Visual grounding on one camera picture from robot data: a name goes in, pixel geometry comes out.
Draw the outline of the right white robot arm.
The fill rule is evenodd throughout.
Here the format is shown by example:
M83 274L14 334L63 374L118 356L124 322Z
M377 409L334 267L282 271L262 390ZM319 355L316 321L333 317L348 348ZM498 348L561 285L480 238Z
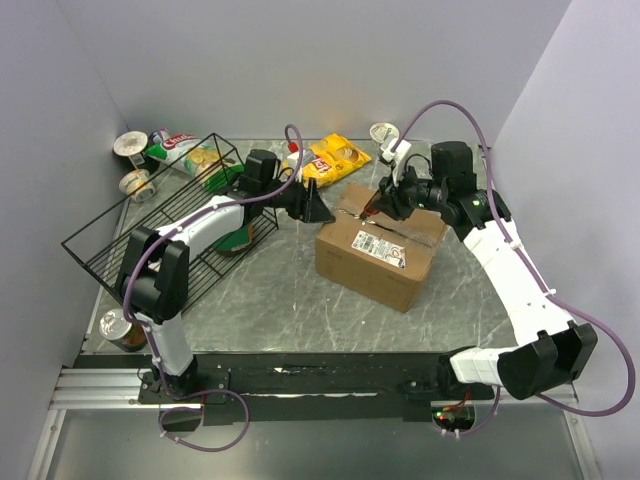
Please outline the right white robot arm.
M396 137L381 146L391 172L365 206L365 215L408 219L416 210L437 212L474 255L491 281L512 325L516 344L462 349L437 374L437 386L456 399L472 383L501 386L524 400L577 379L598 341L589 324L577 324L553 304L519 257L522 247L510 211L495 191L481 189L471 148L462 141L432 145L430 175L409 163L411 145Z

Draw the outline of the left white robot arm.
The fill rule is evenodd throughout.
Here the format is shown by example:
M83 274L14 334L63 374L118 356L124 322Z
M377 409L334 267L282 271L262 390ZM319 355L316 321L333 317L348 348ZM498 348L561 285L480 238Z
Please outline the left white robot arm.
M278 165L274 153L254 149L243 170L202 207L168 226L138 227L129 236L116 280L123 315L141 327L154 373L174 401L188 401L198 389L198 364L181 319L194 259L266 208L283 209L303 223L335 220L314 182L303 182L296 173L281 180Z

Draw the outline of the red black utility knife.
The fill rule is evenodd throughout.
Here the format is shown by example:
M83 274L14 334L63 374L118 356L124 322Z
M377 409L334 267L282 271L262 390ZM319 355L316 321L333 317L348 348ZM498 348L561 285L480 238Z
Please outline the red black utility knife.
M371 197L364 205L362 211L358 215L360 219L367 219L377 215L380 212L380 198L378 196Z

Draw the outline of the brown cardboard express box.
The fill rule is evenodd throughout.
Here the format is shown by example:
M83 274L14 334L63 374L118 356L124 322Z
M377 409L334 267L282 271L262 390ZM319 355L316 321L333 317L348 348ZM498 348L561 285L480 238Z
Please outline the brown cardboard express box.
M415 210L404 221L380 213L359 217L373 191L349 183L334 208L335 221L316 235L316 272L399 312L416 301L447 226Z

